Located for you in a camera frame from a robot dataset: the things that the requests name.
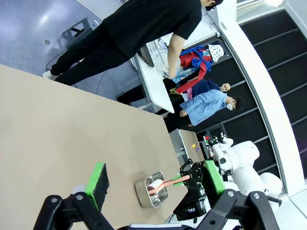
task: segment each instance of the gray floor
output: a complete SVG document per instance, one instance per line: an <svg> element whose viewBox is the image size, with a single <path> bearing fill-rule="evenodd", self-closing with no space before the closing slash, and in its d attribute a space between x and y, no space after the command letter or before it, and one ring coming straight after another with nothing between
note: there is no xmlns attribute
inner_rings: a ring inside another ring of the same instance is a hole
<svg viewBox="0 0 307 230"><path fill-rule="evenodd" d="M103 7L112 8L103 1ZM85 17L101 23L75 0L1 0L0 64L40 76L47 63L65 50L62 32ZM101 80L103 74L87 78L77 83L77 87L115 100L115 95L140 84L128 63L110 69Z"/></svg>

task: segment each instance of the white hat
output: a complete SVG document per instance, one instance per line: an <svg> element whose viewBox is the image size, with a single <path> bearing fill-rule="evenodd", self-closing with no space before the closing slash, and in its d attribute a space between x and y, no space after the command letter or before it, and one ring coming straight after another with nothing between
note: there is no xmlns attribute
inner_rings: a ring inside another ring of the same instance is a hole
<svg viewBox="0 0 307 230"><path fill-rule="evenodd" d="M224 55L224 50L221 45L209 45L209 50L214 62L217 62L217 60Z"/></svg>

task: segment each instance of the stool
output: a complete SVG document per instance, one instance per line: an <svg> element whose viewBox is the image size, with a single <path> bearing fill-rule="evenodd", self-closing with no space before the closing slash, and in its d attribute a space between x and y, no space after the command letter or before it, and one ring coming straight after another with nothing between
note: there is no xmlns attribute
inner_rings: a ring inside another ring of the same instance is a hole
<svg viewBox="0 0 307 230"><path fill-rule="evenodd" d="M83 29L79 30L75 28L76 26L82 24ZM93 31L98 26L98 23L95 20L89 19L88 17L83 18L81 21L77 22L75 25L73 25L68 30L64 31L62 33L63 36L67 37L68 43L66 47L70 47L74 44L76 44L79 40L87 36L91 31Z"/></svg>

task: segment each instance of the red cloth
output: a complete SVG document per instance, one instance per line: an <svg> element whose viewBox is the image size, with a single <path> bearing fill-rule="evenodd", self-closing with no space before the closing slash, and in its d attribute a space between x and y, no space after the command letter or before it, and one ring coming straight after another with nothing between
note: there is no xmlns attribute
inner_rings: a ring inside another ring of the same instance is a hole
<svg viewBox="0 0 307 230"><path fill-rule="evenodd" d="M198 58L198 55L195 54L194 52L180 56L181 65L184 67L188 67L191 64L193 58ZM211 61L212 58L210 56L203 56L202 59L204 59L205 61ZM203 79L206 73L207 73L206 64L202 62L200 65L200 72L198 74L197 79L191 80L185 83L184 85L178 87L176 89L176 92L180 94L180 93L187 91L189 88L193 87L197 82Z"/></svg>

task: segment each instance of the light blue shirt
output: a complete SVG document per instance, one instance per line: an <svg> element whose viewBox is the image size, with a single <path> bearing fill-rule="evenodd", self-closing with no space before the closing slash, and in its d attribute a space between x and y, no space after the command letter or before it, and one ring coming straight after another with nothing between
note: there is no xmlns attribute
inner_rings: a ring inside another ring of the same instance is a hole
<svg viewBox="0 0 307 230"><path fill-rule="evenodd" d="M226 97L227 94L220 90L210 90L182 103L180 107L188 113L192 125L196 126L226 108Z"/></svg>

